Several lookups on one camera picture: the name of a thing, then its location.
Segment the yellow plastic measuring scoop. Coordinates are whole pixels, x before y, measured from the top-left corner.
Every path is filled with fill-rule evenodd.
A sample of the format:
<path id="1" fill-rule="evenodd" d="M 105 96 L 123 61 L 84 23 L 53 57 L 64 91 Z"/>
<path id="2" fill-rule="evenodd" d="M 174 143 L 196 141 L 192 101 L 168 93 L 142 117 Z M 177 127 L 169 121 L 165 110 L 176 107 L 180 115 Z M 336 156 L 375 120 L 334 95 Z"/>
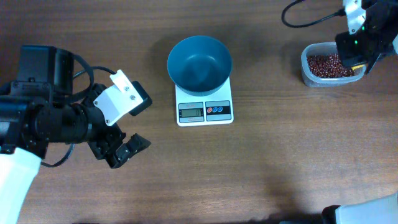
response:
<path id="1" fill-rule="evenodd" d="M 352 70 L 356 70 L 356 69 L 362 68 L 362 67 L 364 67 L 364 66 L 365 66 L 365 64 L 362 64 L 362 65 L 355 65 L 355 66 L 351 67 L 351 69 L 352 69 Z"/>

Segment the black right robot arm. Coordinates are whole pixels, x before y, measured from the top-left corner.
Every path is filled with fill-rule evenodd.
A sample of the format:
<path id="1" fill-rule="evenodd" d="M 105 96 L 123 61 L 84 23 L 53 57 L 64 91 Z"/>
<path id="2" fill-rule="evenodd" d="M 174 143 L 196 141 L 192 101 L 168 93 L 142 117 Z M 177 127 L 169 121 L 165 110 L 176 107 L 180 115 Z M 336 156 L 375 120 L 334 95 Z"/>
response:
<path id="1" fill-rule="evenodd" d="M 397 1 L 344 0 L 348 31 L 336 35 L 339 58 L 346 67 L 375 63 L 397 53 Z"/>

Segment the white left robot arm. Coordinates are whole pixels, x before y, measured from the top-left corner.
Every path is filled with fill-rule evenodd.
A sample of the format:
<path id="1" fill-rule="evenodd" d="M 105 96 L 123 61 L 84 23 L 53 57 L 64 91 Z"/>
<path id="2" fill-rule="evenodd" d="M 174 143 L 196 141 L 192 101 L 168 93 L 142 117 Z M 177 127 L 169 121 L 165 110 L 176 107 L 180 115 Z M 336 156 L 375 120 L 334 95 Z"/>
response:
<path id="1" fill-rule="evenodd" d="M 1 222 L 16 223 L 29 188 L 45 165 L 50 143 L 70 149 L 87 143 L 98 160 L 117 169 L 150 142 L 128 138 L 117 122 L 152 104 L 137 81 L 110 71 L 111 86 L 90 82 L 74 93 L 74 64 L 93 77 L 95 68 L 81 56 L 46 45 L 21 48 L 17 78 L 1 87 Z"/>

